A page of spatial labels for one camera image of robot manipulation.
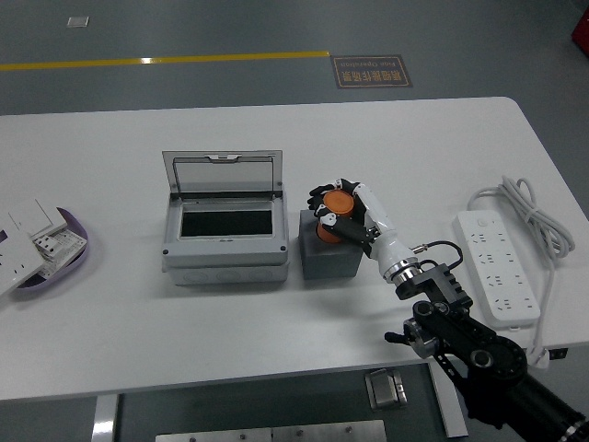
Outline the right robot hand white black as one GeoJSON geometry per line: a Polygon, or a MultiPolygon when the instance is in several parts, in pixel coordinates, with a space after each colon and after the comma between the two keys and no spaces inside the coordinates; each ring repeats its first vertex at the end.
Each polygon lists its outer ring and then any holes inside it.
{"type": "Polygon", "coordinates": [[[316,187],[309,195],[307,203],[319,225],[331,235],[361,247],[368,258],[377,261],[388,283],[399,285],[421,272],[415,253],[401,243],[386,209],[368,186],[337,179],[316,187]],[[350,216],[338,215],[329,207],[328,196],[335,191],[353,199],[350,216]]]}

